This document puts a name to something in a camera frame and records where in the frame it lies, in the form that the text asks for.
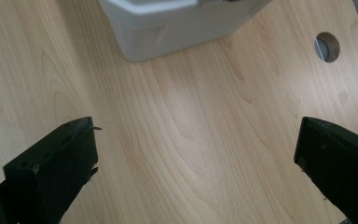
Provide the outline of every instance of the light wood tabletop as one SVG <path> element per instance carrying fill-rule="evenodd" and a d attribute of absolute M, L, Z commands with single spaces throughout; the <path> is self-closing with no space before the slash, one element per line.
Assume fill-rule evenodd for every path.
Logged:
<path fill-rule="evenodd" d="M 100 170 L 64 224 L 339 223 L 293 157 L 304 116 L 358 133 L 353 2 L 273 0 L 233 35 L 131 63 L 97 0 L 0 0 L 0 182 L 85 116 L 103 128 Z"/>

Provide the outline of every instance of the black object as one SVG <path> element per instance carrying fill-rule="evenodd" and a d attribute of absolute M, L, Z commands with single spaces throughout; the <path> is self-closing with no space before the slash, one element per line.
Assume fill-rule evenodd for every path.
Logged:
<path fill-rule="evenodd" d="M 358 135 L 336 124 L 303 118 L 295 163 L 352 224 L 358 224 Z"/>
<path fill-rule="evenodd" d="M 0 224 L 56 224 L 97 172 L 91 118 L 61 125 L 4 167 Z"/>

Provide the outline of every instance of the white plastic bin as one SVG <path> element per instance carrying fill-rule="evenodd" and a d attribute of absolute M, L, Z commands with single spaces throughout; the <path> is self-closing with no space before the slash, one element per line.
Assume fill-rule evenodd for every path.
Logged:
<path fill-rule="evenodd" d="M 100 0 L 134 62 L 229 35 L 270 0 Z"/>

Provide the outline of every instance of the wooden surface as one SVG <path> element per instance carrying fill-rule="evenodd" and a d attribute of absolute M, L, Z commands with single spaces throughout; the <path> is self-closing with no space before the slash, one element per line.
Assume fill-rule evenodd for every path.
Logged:
<path fill-rule="evenodd" d="M 324 31 L 334 63 L 313 48 Z M 353 3 L 273 0 L 234 35 L 130 63 L 96 0 L 0 0 L 0 182 L 84 116 L 100 171 L 62 223 L 338 223 L 293 157 L 304 116 L 358 133 Z"/>

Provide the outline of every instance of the desk grommet hole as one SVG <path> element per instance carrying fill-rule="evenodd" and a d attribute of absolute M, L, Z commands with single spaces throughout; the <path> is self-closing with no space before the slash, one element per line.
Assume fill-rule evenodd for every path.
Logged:
<path fill-rule="evenodd" d="M 318 57 L 326 63 L 334 62 L 339 56 L 339 42 L 334 35 L 328 32 L 318 34 L 313 46 Z"/>

